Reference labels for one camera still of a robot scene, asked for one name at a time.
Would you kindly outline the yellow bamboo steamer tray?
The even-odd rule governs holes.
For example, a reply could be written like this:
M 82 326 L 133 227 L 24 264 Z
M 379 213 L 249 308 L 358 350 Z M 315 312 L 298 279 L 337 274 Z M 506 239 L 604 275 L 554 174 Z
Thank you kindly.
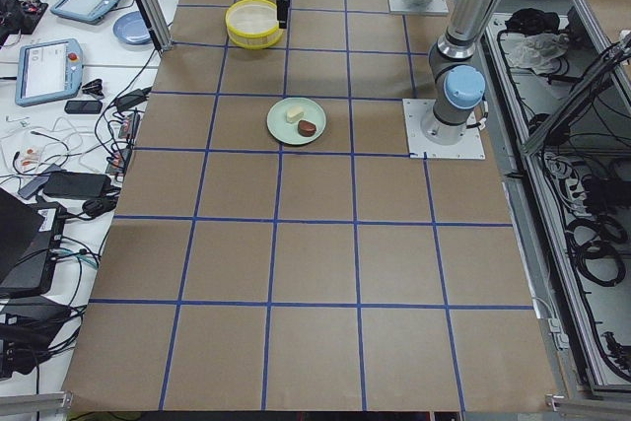
M 260 50 L 276 45 L 283 32 L 276 5 L 268 0 L 241 0 L 228 8 L 225 24 L 230 41 L 243 49 Z

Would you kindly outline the white steamed bun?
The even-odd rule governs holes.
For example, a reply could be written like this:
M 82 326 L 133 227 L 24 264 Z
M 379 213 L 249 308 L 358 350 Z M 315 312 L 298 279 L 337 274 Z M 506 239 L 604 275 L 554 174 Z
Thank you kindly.
M 303 119 L 305 110 L 301 105 L 291 105 L 285 112 L 285 119 L 288 123 L 296 123 Z

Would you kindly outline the brown steamed bun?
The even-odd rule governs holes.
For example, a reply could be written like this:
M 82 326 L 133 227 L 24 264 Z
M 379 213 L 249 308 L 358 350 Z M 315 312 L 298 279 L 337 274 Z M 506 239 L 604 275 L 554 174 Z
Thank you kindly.
M 303 137 L 312 137 L 317 133 L 317 126 L 308 120 L 300 120 L 297 129 L 298 133 Z

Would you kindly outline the light green plate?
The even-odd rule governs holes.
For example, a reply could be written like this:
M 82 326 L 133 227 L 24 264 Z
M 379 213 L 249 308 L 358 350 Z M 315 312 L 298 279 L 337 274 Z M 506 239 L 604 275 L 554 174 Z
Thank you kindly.
M 315 141 L 325 130 L 323 108 L 306 98 L 287 98 L 271 107 L 266 117 L 270 134 L 286 145 L 302 146 Z

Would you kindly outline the blue plate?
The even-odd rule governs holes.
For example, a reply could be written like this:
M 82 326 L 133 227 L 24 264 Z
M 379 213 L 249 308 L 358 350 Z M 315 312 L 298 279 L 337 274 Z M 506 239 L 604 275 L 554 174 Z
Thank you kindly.
M 118 40 L 125 44 L 141 45 L 152 41 L 139 11 L 121 16 L 113 24 L 112 32 Z

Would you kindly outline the black phone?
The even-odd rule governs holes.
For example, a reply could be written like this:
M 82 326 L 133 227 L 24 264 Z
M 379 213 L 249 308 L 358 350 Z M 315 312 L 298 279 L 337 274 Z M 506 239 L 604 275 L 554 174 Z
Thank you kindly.
M 102 112 L 103 102 L 100 100 L 71 100 L 67 101 L 64 111 L 71 115 L 92 115 Z

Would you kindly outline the near teach pendant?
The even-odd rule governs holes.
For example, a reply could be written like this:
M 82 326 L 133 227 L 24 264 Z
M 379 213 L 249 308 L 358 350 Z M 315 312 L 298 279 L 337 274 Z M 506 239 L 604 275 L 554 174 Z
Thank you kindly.
M 83 50 L 74 38 L 20 49 L 15 104 L 40 105 L 78 95 L 83 79 Z

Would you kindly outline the white crumpled cloth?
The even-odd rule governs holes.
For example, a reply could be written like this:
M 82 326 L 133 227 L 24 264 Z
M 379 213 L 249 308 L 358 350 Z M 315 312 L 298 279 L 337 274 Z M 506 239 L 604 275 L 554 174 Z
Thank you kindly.
M 510 67 L 529 69 L 537 75 L 553 73 L 569 47 L 570 40 L 565 34 L 530 35 L 517 42 L 507 61 Z

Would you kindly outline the black power adapter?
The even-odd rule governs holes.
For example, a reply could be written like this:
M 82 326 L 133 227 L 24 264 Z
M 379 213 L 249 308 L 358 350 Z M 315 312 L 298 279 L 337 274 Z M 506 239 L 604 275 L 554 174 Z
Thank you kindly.
M 109 187 L 107 175 L 56 172 L 50 176 L 42 192 L 49 197 L 88 199 L 102 196 Z

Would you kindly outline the black laptop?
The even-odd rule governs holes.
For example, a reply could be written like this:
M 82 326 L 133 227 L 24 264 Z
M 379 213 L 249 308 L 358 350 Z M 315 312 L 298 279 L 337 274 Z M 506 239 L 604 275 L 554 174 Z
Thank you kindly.
M 1 297 L 43 295 L 52 285 L 66 209 L 57 202 L 26 204 L 1 191 Z

